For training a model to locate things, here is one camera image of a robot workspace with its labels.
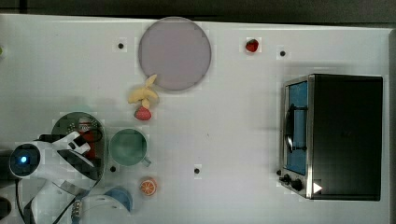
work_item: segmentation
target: table surface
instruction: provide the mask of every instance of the table surface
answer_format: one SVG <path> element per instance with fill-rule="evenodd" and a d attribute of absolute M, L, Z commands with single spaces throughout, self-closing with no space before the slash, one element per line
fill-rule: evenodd
<path fill-rule="evenodd" d="M 389 29 L 197 22 L 212 47 L 204 80 L 185 91 L 154 87 L 160 101 L 142 122 L 127 97 L 144 83 L 137 49 L 153 22 L 0 15 L 0 148 L 50 133 L 68 112 L 87 111 L 108 138 L 132 127 L 148 136 L 149 168 L 119 167 L 110 158 L 92 190 L 128 189 L 136 223 L 389 223 Z M 254 54 L 244 50 L 251 37 L 260 42 Z M 384 78 L 380 202 L 308 201 L 277 182 L 281 86 L 311 73 Z M 138 191 L 145 176 L 159 183 L 152 197 Z M 0 195 L 12 200 L 13 190 Z"/>

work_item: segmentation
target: green cup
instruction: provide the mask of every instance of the green cup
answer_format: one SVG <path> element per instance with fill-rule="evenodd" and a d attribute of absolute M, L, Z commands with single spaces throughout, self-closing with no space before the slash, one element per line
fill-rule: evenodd
<path fill-rule="evenodd" d="M 149 167 L 151 161 L 146 158 L 148 152 L 145 136 L 134 129 L 124 129 L 111 138 L 108 146 L 110 155 L 119 165 L 132 166 L 139 162 Z"/>

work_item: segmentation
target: strawberry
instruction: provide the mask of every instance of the strawberry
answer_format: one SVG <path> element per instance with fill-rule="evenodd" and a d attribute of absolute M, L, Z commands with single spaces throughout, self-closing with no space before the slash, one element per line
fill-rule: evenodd
<path fill-rule="evenodd" d="M 256 52 L 259 48 L 259 41 L 256 39 L 251 39 L 247 42 L 246 49 L 250 52 Z"/>
<path fill-rule="evenodd" d="M 140 106 L 136 112 L 134 112 L 134 117 L 140 120 L 149 120 L 151 119 L 151 113 L 145 107 Z"/>

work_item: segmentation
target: black toaster oven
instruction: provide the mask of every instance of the black toaster oven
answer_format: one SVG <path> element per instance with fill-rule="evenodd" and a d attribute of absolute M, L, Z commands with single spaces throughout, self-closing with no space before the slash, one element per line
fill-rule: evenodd
<path fill-rule="evenodd" d="M 307 199 L 379 201 L 382 77 L 300 77 L 282 101 L 282 186 Z"/>

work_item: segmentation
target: orange slice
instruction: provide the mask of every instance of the orange slice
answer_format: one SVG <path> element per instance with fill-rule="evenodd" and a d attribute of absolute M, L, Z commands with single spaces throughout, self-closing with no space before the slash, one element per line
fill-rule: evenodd
<path fill-rule="evenodd" d="M 153 178 L 145 180 L 140 185 L 140 190 L 142 190 L 144 194 L 151 196 L 157 190 L 157 182 L 155 182 Z"/>

